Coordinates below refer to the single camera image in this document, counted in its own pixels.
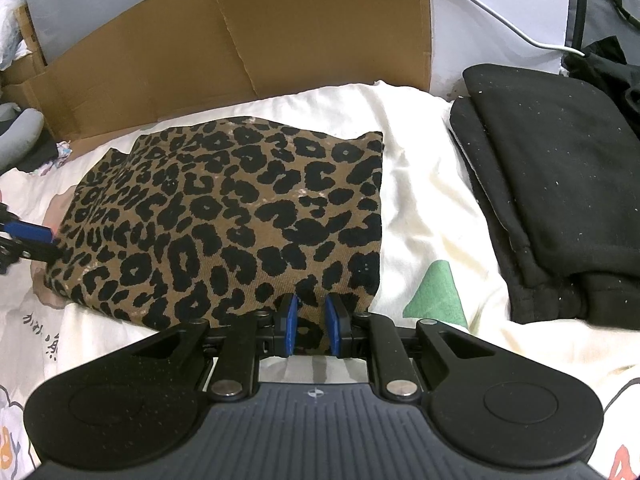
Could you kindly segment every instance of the white wall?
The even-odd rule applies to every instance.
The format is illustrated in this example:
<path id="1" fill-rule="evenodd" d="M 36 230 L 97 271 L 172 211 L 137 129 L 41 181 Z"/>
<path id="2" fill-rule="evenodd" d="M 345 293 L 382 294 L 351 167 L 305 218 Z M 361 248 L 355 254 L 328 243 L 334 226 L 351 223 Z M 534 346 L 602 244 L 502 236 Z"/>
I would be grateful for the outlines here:
<path id="1" fill-rule="evenodd" d="M 564 44 L 569 0 L 480 0 L 531 38 Z M 497 63 L 558 73 L 561 54 L 540 50 L 468 0 L 431 0 L 431 93 L 455 98 L 462 71 Z"/>

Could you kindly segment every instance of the white bed sheet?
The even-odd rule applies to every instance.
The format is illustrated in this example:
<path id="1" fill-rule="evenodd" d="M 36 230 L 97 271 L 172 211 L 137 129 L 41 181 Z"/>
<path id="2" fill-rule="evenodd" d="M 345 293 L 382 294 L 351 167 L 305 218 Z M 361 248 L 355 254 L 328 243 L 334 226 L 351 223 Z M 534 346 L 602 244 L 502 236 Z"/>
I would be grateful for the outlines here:
<path id="1" fill-rule="evenodd" d="M 0 177 L 0 191 L 12 211 L 26 221 L 41 222 L 50 199 L 78 183 L 108 147 L 127 152 L 140 134 L 215 118 L 258 116 L 342 138 L 381 130 L 385 143 L 380 193 L 381 281 L 371 310 L 391 317 L 396 324 L 411 326 L 415 318 L 402 317 L 404 306 L 429 264 L 447 260 L 472 333 L 577 376 L 594 388 L 603 404 L 608 403 L 623 384 L 640 375 L 640 334 L 590 328 L 576 320 L 526 326 L 508 321 L 506 286 L 498 272 L 484 217 L 447 134 L 448 112 L 449 104 L 439 98 L 381 82 L 375 86 L 322 88 L 164 121 L 114 140 L 44 177 L 12 170 Z M 14 406 L 23 404 L 46 378 L 152 333 L 79 306 L 56 311 L 41 305 L 31 291 L 26 262 L 13 266 L 8 276 L 0 278 L 0 289 L 0 384 L 7 390 L 8 399 L 18 403 Z M 51 349 L 54 340 L 58 342 L 56 352 Z M 263 380 L 366 379 L 362 362 L 323 357 L 272 359 L 263 364 L 260 373 Z M 615 455 L 621 456 L 621 445 L 630 450 L 630 470 L 640 469 L 640 442 L 633 431 L 638 426 L 628 425 L 634 417 L 640 420 L 640 410 L 631 397 L 637 394 L 629 388 L 607 412 L 591 460 L 591 465 L 605 475 Z M 0 425 L 5 424 L 2 413 L 0 403 Z M 31 463 L 31 456 L 25 456 L 26 436 L 19 424 L 9 423 L 13 424 L 14 440 L 23 439 L 22 455 L 16 455 L 25 464 L 19 472 L 23 474 Z M 10 476 L 0 469 L 0 479 L 4 478 Z"/>

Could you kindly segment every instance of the black folded clothing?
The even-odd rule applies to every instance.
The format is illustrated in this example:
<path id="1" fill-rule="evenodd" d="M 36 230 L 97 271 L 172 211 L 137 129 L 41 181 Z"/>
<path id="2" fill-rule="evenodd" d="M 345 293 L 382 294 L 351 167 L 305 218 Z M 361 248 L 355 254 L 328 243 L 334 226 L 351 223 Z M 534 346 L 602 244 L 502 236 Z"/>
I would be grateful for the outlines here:
<path id="1" fill-rule="evenodd" d="M 591 83 L 607 94 L 640 139 L 640 66 L 626 62 L 615 36 L 591 43 L 586 56 L 568 54 L 564 65 L 569 76 Z"/>
<path id="2" fill-rule="evenodd" d="M 640 142 L 591 85 L 467 69 L 451 126 L 517 322 L 586 317 L 640 328 Z"/>

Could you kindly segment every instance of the small logo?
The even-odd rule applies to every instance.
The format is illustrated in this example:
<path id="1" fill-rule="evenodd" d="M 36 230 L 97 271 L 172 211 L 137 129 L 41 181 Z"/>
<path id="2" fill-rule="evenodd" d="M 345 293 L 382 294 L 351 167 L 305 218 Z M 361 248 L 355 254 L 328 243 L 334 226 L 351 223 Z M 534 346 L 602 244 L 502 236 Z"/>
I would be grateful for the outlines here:
<path id="1" fill-rule="evenodd" d="M 324 391 L 319 388 L 313 388 L 306 393 L 309 397 L 313 397 L 314 399 L 318 399 L 324 395 Z"/>

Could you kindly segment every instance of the round black pad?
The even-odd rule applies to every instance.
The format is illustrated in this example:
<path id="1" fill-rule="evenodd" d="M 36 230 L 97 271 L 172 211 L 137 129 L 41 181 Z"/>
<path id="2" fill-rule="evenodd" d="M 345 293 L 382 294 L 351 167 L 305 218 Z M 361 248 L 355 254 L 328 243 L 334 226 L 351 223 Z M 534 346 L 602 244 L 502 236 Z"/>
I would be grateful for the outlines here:
<path id="1" fill-rule="evenodd" d="M 457 360 L 428 412 L 454 448 L 507 468 L 585 460 L 603 420 L 588 386 L 515 355 Z"/>
<path id="2" fill-rule="evenodd" d="M 170 386 L 49 381 L 27 406 L 24 425 L 36 452 L 85 470 L 122 469 L 159 457 L 191 432 L 198 415 L 195 392 Z"/>

